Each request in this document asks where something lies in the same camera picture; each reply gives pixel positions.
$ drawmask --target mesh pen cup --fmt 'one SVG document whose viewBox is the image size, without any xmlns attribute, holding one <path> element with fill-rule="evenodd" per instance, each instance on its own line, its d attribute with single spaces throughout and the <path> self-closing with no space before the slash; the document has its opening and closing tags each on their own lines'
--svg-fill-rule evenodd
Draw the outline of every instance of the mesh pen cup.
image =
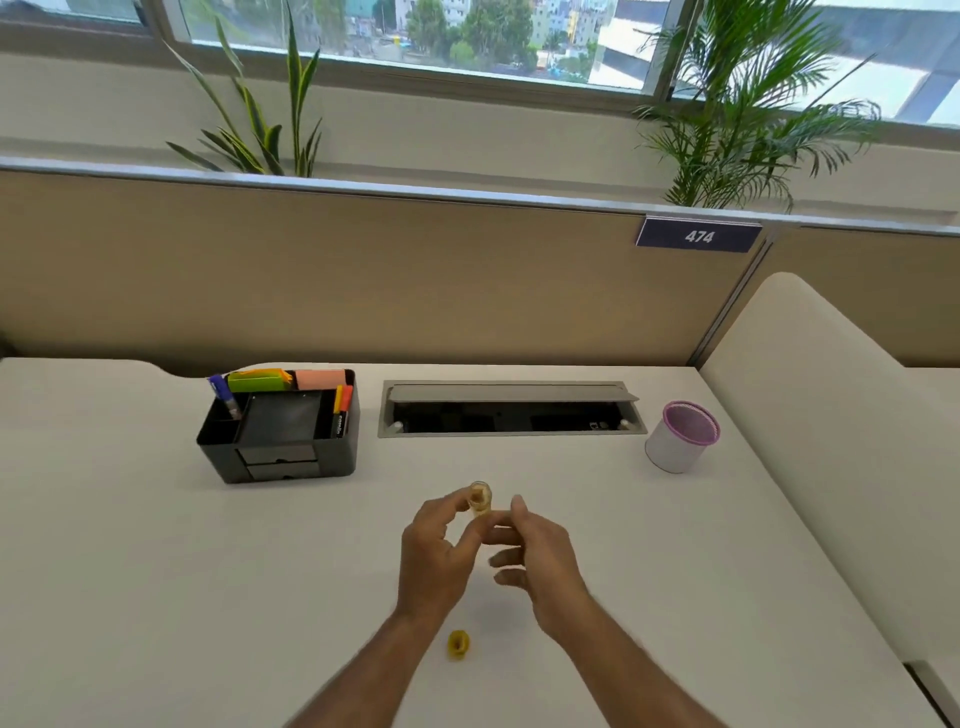
<svg viewBox="0 0 960 728">
<path fill-rule="evenodd" d="M 720 439 L 720 425 L 692 401 L 671 401 L 643 446 L 650 461 L 668 473 L 685 473 L 700 453 Z"/>
</svg>

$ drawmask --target hand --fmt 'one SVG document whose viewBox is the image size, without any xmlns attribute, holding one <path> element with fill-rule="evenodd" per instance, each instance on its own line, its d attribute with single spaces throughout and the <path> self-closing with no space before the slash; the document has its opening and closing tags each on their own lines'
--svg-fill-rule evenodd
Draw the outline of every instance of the hand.
<svg viewBox="0 0 960 728">
<path fill-rule="evenodd" d="M 495 553 L 490 565 L 526 569 L 501 569 L 493 580 L 525 589 L 540 629 L 561 643 L 564 633 L 593 604 L 566 529 L 531 513 L 523 498 L 514 496 L 510 517 L 493 523 L 484 543 L 513 546 Z"/>
<path fill-rule="evenodd" d="M 469 509 L 470 488 L 426 501 L 413 522 L 403 530 L 400 551 L 400 585 L 396 613 L 440 629 L 450 610 L 467 589 L 477 551 L 487 531 L 504 512 L 474 519 L 454 546 L 446 540 L 446 527 L 460 511 Z"/>
</svg>

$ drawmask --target number 474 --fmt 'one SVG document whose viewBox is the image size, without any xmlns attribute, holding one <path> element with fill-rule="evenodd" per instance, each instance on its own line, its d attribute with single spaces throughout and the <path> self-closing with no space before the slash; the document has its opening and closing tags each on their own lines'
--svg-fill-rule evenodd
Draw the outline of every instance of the number 474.
<svg viewBox="0 0 960 728">
<path fill-rule="evenodd" d="M 713 233 L 707 231 L 690 231 L 690 235 L 688 235 L 686 239 L 691 243 L 708 243 L 713 239 Z"/>
</svg>

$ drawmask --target desk organizer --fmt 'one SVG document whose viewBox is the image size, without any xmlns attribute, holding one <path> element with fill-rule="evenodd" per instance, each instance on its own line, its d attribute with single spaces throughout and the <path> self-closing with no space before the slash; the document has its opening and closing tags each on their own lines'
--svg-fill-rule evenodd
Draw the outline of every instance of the desk organizer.
<svg viewBox="0 0 960 728">
<path fill-rule="evenodd" d="M 197 445 L 225 483 L 254 483 L 306 477 L 339 477 L 356 470 L 360 397 L 347 369 L 353 398 L 342 437 L 331 438 L 336 390 L 238 392 L 243 413 L 231 418 L 214 400 Z"/>
</svg>

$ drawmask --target pink sticky note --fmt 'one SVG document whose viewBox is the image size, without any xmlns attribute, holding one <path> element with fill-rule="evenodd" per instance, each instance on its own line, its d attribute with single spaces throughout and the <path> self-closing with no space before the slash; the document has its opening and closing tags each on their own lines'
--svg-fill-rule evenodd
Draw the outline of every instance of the pink sticky note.
<svg viewBox="0 0 960 728">
<path fill-rule="evenodd" d="M 347 384 L 347 372 L 343 369 L 297 369 L 297 389 L 336 389 Z"/>
</svg>

